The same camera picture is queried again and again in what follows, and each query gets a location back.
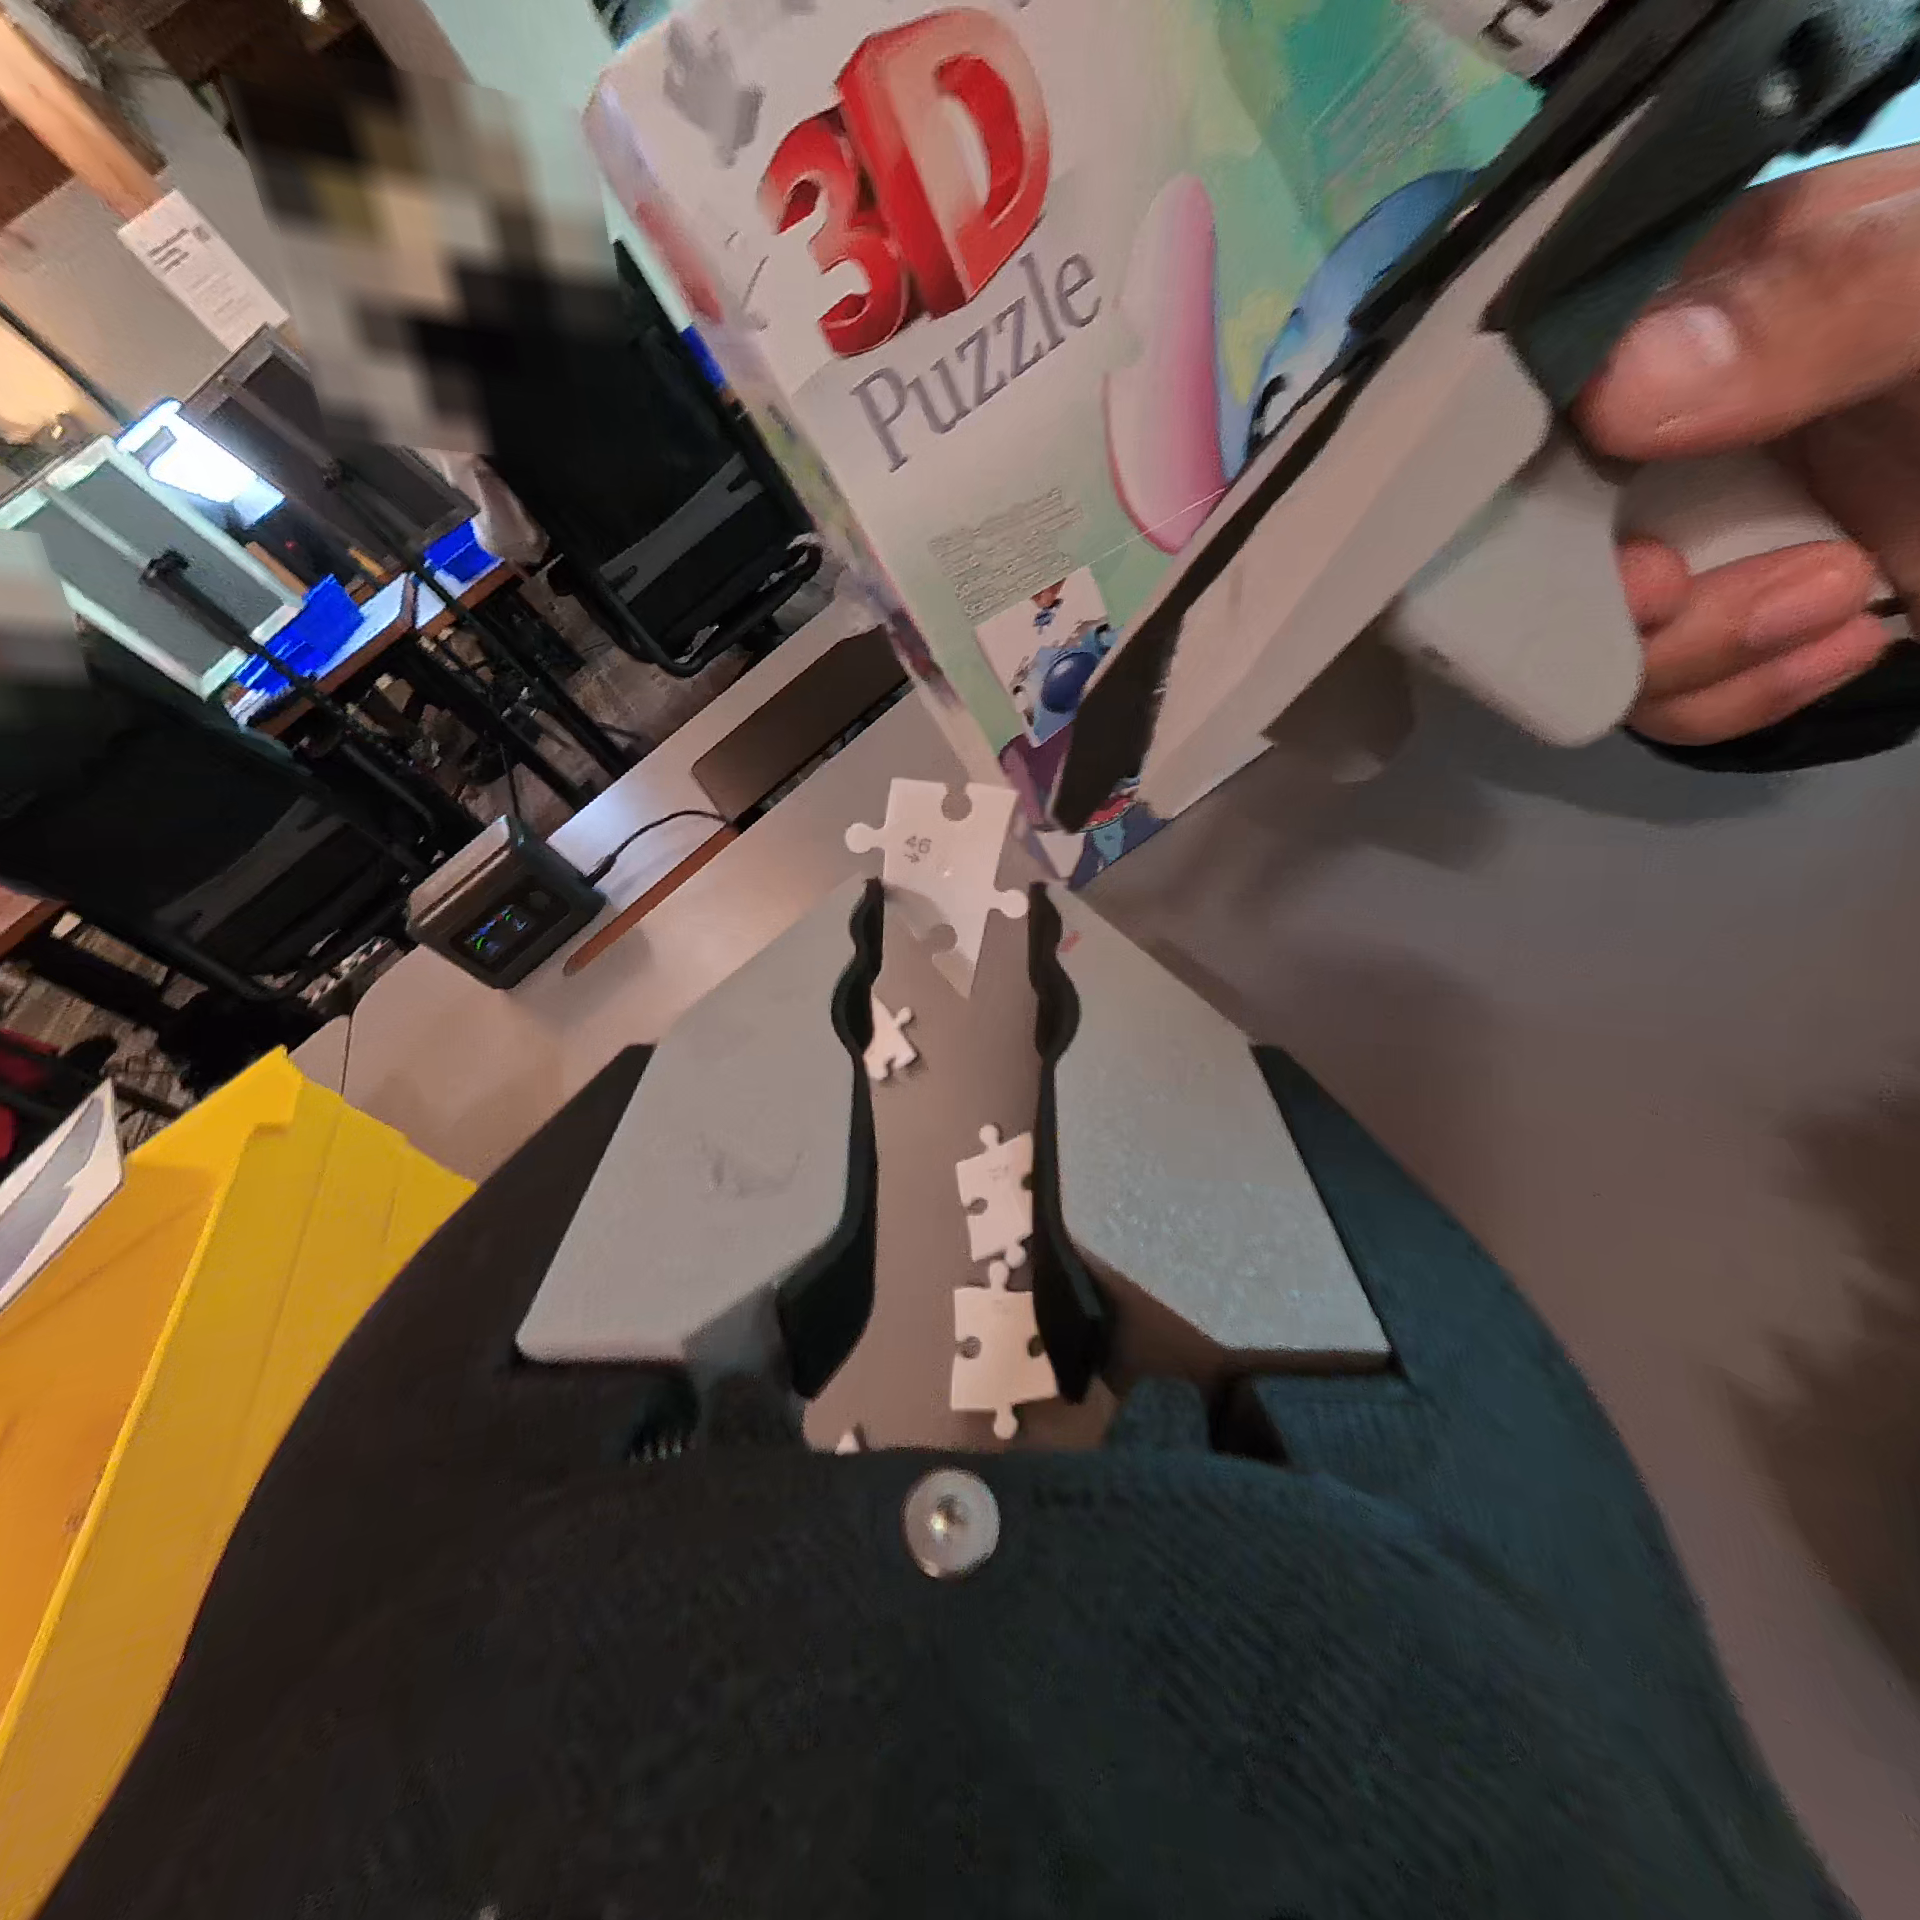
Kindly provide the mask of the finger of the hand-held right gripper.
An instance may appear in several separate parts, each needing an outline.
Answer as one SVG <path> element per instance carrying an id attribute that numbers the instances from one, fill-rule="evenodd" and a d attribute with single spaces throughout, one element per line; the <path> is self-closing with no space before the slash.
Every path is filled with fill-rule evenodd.
<path id="1" fill-rule="evenodd" d="M 1366 636 L 1550 746 L 1620 725 L 1645 656 L 1619 486 L 1573 443 L 1492 305 L 1622 135 L 1380 320 L 1360 317 L 1366 296 L 1452 236 L 1476 176 L 1408 180 L 1332 243 L 1261 361 L 1249 426 L 1272 434 L 1082 692 L 1052 828 L 1082 832 L 1120 795 L 1186 809 Z"/>

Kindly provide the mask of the person's right hand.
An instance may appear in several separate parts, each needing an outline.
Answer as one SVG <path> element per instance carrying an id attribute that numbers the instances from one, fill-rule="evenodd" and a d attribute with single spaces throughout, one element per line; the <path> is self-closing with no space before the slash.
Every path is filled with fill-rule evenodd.
<path id="1" fill-rule="evenodd" d="M 1634 466 L 1762 449 L 1836 523 L 1710 570 L 1630 537 L 1627 731 L 1698 772 L 1782 774 L 1916 737 L 1919 150 L 1749 187 L 1622 334 L 1574 419 Z"/>

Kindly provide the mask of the puzzle pieces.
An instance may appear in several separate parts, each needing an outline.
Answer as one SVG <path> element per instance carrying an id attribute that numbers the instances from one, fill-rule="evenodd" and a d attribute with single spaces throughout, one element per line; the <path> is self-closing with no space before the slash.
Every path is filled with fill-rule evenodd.
<path id="1" fill-rule="evenodd" d="M 1060 1395 L 1031 1264 L 1037 1132 L 987 1118 L 961 1142 L 915 1024 L 908 1002 L 874 991 L 872 1303 L 808 1415 L 808 1439 L 828 1453 L 1007 1446 L 1025 1411 Z"/>

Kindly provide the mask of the yellow plastic bin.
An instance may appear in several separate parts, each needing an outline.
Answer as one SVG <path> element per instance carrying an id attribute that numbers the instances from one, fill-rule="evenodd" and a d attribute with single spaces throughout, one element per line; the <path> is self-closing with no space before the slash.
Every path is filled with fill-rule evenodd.
<path id="1" fill-rule="evenodd" d="M 274 1052 L 85 1188 L 5 1254 L 5 1915 L 45 1908 L 280 1439 L 477 1184 Z"/>

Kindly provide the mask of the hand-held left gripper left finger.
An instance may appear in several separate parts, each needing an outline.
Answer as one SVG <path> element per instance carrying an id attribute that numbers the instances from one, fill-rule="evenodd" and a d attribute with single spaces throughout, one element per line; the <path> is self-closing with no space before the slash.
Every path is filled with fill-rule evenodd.
<path id="1" fill-rule="evenodd" d="M 850 879 L 647 1053 L 518 1332 L 548 1365 L 822 1393 L 876 1298 L 867 1048 L 887 902 Z"/>

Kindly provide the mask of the printed cardboard puzzle box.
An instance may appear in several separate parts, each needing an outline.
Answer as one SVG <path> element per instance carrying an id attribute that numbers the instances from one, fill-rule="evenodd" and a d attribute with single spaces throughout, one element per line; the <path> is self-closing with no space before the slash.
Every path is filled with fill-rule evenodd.
<path id="1" fill-rule="evenodd" d="M 1539 110 L 1420 4 L 637 4 L 592 154 L 1031 817 L 1350 315 Z"/>

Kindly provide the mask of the white jigsaw puzzle piece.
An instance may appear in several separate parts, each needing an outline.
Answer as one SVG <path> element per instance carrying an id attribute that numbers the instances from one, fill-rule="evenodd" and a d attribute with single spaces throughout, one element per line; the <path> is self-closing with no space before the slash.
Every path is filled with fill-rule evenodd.
<path id="1" fill-rule="evenodd" d="M 919 939 L 930 942 L 941 930 L 952 933 L 932 965 L 961 997 L 972 996 L 991 917 L 1023 922 L 1031 910 L 1027 892 L 998 881 L 1016 792 L 969 782 L 964 793 L 961 814 L 948 814 L 945 782 L 894 779 L 882 820 L 845 830 L 848 852 L 880 857 L 887 896 Z"/>

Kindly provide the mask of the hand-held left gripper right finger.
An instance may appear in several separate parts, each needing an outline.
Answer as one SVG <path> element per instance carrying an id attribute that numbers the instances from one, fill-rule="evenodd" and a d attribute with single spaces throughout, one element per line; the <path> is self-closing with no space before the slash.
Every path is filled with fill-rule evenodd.
<path id="1" fill-rule="evenodd" d="M 1071 1404 L 1095 1385 L 1372 1375 L 1395 1349 L 1261 1048 L 1058 883 L 1027 893 L 1027 1242 Z"/>

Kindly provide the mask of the grey portable power station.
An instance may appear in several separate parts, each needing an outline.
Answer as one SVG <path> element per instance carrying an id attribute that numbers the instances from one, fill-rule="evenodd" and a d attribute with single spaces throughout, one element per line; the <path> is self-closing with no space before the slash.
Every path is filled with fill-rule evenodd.
<path id="1" fill-rule="evenodd" d="M 404 937 L 509 991 L 587 932 L 606 893 L 541 833 L 499 816 L 404 902 Z"/>

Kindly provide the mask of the black desk pad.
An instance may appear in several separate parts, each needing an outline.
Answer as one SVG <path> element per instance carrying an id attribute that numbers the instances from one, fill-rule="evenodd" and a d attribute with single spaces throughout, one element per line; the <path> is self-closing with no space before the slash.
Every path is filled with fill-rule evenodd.
<path id="1" fill-rule="evenodd" d="M 906 686 L 896 686 L 863 705 L 848 705 L 827 694 L 789 687 L 695 758 L 690 779 L 719 817 L 744 832 L 904 695 Z"/>

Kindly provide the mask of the black office chair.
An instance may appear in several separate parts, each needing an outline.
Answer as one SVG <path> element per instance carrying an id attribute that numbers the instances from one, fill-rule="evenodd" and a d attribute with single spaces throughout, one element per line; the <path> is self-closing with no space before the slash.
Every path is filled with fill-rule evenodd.
<path id="1" fill-rule="evenodd" d="M 692 680 L 764 643 L 822 564 L 793 486 L 634 256 L 504 275 L 486 374 L 492 464 L 614 643 Z"/>

